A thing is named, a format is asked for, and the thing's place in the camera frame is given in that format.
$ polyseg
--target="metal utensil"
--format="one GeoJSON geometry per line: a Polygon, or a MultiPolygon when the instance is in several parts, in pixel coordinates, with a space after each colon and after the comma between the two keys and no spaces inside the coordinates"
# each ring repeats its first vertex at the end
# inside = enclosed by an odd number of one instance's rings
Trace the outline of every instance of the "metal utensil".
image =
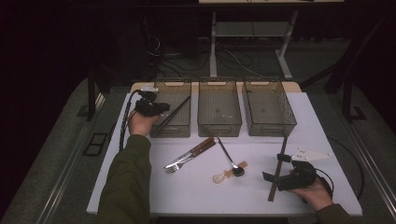
{"type": "Polygon", "coordinates": [[[233,160],[231,159],[230,155],[228,154],[227,150],[225,149],[224,145],[222,144],[220,138],[218,137],[219,140],[219,144],[221,146],[221,148],[223,149],[225,155],[228,157],[228,160],[230,160],[231,165],[233,166],[233,175],[234,176],[241,176],[245,174],[245,170],[244,168],[235,165],[235,163],[233,163],[233,160]]]}
{"type": "Polygon", "coordinates": [[[215,145],[213,137],[207,138],[204,142],[198,144],[196,147],[192,148],[190,151],[179,156],[177,159],[171,161],[169,164],[164,166],[165,172],[168,174],[174,173],[183,166],[187,161],[194,159],[195,157],[201,155],[203,152],[207,151],[209,148],[215,145]]]}

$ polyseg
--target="wooden handle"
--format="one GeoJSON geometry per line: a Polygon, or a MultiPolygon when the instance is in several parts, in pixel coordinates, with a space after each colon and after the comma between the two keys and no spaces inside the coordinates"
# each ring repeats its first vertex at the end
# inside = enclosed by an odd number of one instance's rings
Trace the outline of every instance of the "wooden handle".
{"type": "Polygon", "coordinates": [[[215,144],[215,139],[213,137],[208,137],[204,142],[198,144],[198,146],[190,150],[190,152],[192,153],[192,157],[194,158],[199,156],[201,153],[213,147],[215,144]]]}

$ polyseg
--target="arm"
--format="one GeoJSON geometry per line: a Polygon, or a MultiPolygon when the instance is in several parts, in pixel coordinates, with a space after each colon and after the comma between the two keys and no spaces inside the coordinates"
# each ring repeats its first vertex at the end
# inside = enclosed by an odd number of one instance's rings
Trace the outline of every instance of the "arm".
{"type": "Polygon", "coordinates": [[[97,223],[149,223],[150,142],[146,138],[157,117],[129,117],[126,147],[116,155],[102,190],[97,223]]]}
{"type": "Polygon", "coordinates": [[[317,212],[320,224],[357,224],[340,204],[334,204],[323,183],[317,178],[312,186],[304,189],[291,189],[304,198],[317,212]]]}

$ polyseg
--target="dark green jacket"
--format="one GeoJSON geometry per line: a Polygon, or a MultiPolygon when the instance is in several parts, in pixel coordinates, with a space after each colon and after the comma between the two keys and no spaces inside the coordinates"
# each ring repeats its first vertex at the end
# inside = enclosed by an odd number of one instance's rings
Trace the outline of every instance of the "dark green jacket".
{"type": "MultiPolygon", "coordinates": [[[[99,202],[97,223],[149,223],[149,140],[131,135],[123,151],[111,163],[99,202]]],[[[317,212],[321,224],[355,224],[334,204],[317,212]]]]}

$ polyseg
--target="green sleeve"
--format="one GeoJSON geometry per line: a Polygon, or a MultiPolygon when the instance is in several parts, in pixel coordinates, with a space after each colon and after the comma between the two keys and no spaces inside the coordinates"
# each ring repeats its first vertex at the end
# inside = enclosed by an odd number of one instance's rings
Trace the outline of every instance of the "green sleeve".
{"type": "Polygon", "coordinates": [[[131,135],[110,165],[96,223],[149,223],[149,140],[131,135]]]}
{"type": "Polygon", "coordinates": [[[317,211],[320,224],[358,224],[340,204],[332,204],[317,211]]]}

